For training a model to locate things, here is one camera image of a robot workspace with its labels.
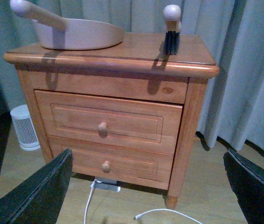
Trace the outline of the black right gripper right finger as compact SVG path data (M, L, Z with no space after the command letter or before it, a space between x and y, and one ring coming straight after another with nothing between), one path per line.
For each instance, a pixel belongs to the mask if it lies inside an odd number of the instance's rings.
M223 160L245 219L249 224L264 224L264 169L231 149Z

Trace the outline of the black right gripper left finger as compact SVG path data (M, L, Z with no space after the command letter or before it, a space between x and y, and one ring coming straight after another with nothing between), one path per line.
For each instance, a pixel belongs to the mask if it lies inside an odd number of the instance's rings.
M69 186L73 156L64 150L0 199L0 224L55 224Z

